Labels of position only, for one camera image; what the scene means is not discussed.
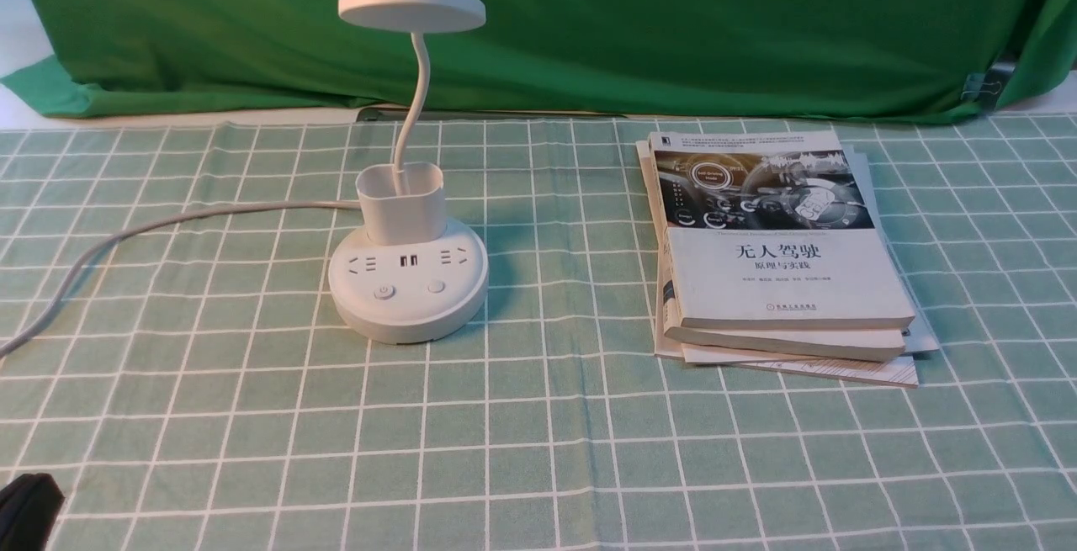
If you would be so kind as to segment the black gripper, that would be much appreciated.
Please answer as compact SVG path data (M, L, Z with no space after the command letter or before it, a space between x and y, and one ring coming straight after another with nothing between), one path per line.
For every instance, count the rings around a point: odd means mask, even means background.
M44 550L65 495L51 474L20 474L1 490L1 548Z

